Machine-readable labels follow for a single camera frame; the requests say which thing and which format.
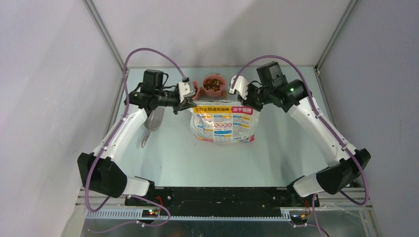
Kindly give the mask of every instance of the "yellow label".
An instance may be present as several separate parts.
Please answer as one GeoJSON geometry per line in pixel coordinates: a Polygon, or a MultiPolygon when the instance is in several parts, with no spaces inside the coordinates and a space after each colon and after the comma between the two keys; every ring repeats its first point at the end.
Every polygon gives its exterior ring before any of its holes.
{"type": "Polygon", "coordinates": [[[231,113],[231,106],[197,106],[194,107],[196,114],[210,114],[210,113],[231,113]]]}

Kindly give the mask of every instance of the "robotic arm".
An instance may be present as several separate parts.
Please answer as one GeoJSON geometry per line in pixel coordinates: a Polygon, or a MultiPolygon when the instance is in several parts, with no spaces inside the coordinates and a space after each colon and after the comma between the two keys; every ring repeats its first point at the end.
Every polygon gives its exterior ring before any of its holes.
{"type": "Polygon", "coordinates": [[[190,80],[179,82],[177,85],[164,87],[163,77],[167,74],[158,70],[146,70],[144,72],[141,87],[129,94],[128,115],[123,119],[121,127],[114,131],[120,119],[113,125],[108,134],[92,153],[82,153],[78,160],[80,176],[83,186],[86,187],[86,180],[93,161],[102,149],[105,141],[112,136],[112,140],[100,156],[94,168],[89,189],[113,198],[124,194],[144,196],[149,188],[148,180],[127,176],[121,169],[121,158],[123,153],[137,129],[146,121],[152,110],[158,106],[173,107],[173,112],[186,110],[195,107],[191,96],[195,94],[195,88],[190,80]]]}
{"type": "Polygon", "coordinates": [[[289,113],[310,133],[328,165],[327,168],[319,172],[296,179],[290,184],[291,189],[300,197],[322,191],[333,195],[357,178],[359,170],[346,149],[354,154],[362,168],[365,168],[371,155],[366,149],[357,150],[354,145],[350,144],[323,116],[313,98],[314,105],[320,114],[314,113],[308,98],[310,92],[306,91],[303,82],[294,80],[288,83],[277,62],[258,67],[257,73],[261,87],[248,83],[244,77],[240,76],[235,83],[232,83],[230,94],[235,94],[237,91],[238,99],[242,105],[257,111],[260,111],[263,105],[272,103],[289,113]],[[344,142],[344,147],[333,136],[330,129],[344,142]]]}

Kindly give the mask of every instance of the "gray spatula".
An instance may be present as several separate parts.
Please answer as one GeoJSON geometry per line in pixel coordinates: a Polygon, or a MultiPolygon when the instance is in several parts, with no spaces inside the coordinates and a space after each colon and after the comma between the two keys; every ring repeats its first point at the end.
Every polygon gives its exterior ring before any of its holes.
{"type": "Polygon", "coordinates": [[[148,116],[147,120],[144,122],[144,126],[147,131],[144,134],[143,141],[141,142],[141,147],[145,146],[148,137],[150,136],[151,132],[156,131],[159,129],[160,125],[163,121],[163,114],[165,113],[165,109],[163,107],[157,107],[153,110],[148,116]]]}

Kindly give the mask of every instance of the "white wall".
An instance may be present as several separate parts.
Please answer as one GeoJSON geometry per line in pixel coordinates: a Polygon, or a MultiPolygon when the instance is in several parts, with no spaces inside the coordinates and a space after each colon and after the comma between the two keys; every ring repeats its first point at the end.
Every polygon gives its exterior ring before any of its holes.
{"type": "Polygon", "coordinates": [[[418,236],[419,1],[363,0],[321,69],[337,126],[372,158],[384,236],[418,236]]]}
{"type": "MultiPolygon", "coordinates": [[[[279,54],[315,65],[349,0],[96,0],[121,56],[139,47],[183,66],[243,65],[279,54]]],[[[131,66],[167,66],[143,53],[131,66]]]]}
{"type": "Polygon", "coordinates": [[[120,71],[81,0],[0,2],[0,236],[61,234],[120,71]]]}

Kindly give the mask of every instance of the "pink container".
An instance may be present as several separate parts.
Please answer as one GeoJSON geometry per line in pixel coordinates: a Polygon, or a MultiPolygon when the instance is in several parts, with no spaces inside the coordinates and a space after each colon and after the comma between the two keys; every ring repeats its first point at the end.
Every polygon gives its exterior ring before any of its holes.
{"type": "Polygon", "coordinates": [[[196,95],[194,97],[192,97],[192,99],[193,100],[199,100],[199,96],[201,95],[201,91],[199,89],[199,86],[198,86],[198,83],[197,83],[196,80],[193,82],[193,85],[195,87],[196,95]]]}
{"type": "Polygon", "coordinates": [[[226,86],[225,79],[219,74],[208,76],[204,79],[204,82],[203,82],[204,93],[210,97],[220,97],[224,92],[225,86],[226,86]],[[215,91],[214,89],[211,89],[211,88],[208,90],[205,88],[205,87],[208,87],[207,85],[208,82],[209,82],[210,87],[211,86],[216,87],[215,91]]]}

